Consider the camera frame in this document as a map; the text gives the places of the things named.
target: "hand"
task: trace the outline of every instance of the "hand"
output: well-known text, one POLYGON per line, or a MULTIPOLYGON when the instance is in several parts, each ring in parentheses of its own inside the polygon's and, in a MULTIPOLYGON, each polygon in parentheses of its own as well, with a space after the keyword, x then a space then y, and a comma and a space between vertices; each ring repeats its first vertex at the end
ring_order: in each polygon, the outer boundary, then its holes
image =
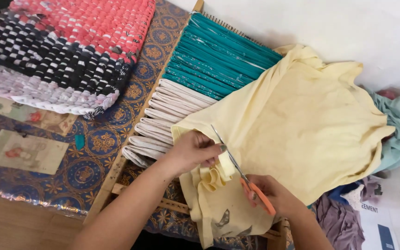
POLYGON ((174 147, 160 160, 170 162, 174 177, 194 169, 198 164, 202 167, 212 166, 219 154, 226 151, 226 145, 215 144, 203 133, 191 130, 183 134, 174 147))
MULTIPOLYGON (((306 206, 282 184, 276 181, 271 175, 247 174, 247 179, 254 183, 271 202, 276 214, 291 219, 301 214, 306 206)), ((253 207, 256 204, 264 206, 263 202, 254 191, 248 192, 244 189, 245 195, 253 207)))

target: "paper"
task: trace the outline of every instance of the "paper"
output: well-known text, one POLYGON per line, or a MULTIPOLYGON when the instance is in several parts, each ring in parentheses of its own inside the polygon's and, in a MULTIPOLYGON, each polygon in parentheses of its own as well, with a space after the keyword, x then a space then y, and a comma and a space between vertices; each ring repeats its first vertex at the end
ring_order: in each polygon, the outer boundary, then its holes
POLYGON ((0 131, 0 166, 37 173, 55 174, 67 151, 68 143, 0 131))
POLYGON ((72 129, 72 125, 78 117, 74 114, 58 114, 53 111, 37 109, 2 97, 0 97, 0 115, 62 136, 72 129))

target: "white woven section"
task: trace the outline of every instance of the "white woven section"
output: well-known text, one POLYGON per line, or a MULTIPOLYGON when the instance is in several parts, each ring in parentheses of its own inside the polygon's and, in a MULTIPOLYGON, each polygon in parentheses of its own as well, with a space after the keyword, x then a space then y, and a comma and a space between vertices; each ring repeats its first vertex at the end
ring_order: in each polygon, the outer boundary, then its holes
POLYGON ((106 110, 118 96, 118 90, 107 96, 96 96, 88 91, 75 91, 71 87, 60 88, 55 82, 47 83, 38 77, 28 77, 0 65, 0 97, 35 108, 61 114, 86 115, 100 106, 106 110))
POLYGON ((144 110, 149 118, 141 118, 135 130, 141 136, 131 136, 130 145, 123 147, 124 157, 142 168, 152 159, 160 158, 173 145, 171 126, 186 116, 203 110, 217 101, 178 83, 160 79, 159 86, 149 100, 151 108, 144 110))

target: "scissors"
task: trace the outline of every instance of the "scissors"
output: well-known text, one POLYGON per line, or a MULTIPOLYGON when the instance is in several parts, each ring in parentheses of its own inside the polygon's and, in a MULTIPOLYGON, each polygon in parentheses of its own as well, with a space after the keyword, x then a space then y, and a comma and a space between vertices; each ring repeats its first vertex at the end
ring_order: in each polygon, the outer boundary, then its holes
MULTIPOLYGON (((217 132, 217 130, 214 128, 214 126, 211 124, 212 129, 214 130, 214 132, 216 133, 216 135, 219 137, 220 142, 225 144, 225 142, 223 142, 222 137, 220 137, 219 133, 217 132)), ((236 169, 239 171, 240 173, 240 183, 242 184, 242 186, 248 191, 254 191, 257 196, 260 198, 260 200, 263 202, 264 206, 264 210, 271 216, 275 215, 275 209, 272 206, 271 202, 268 200, 268 198, 266 198, 266 196, 263 194, 263 192, 252 182, 250 182, 247 177, 243 174, 242 169, 240 169, 239 165, 237 164, 236 160, 234 159, 234 157, 232 156, 231 152, 228 150, 228 154, 229 154, 229 159, 231 160, 231 162, 234 164, 234 166, 236 167, 236 169)))

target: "black and white woven section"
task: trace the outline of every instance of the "black and white woven section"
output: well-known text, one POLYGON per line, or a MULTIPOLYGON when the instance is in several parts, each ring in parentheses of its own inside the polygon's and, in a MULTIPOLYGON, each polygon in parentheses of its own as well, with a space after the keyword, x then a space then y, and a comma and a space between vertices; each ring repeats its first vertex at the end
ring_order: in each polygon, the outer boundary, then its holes
POLYGON ((127 54, 128 63, 115 60, 92 46, 58 37, 52 26, 39 30, 41 14, 31 15, 27 22, 19 16, 11 11, 0 15, 1 97, 88 119, 114 104, 126 86, 135 54, 127 54))

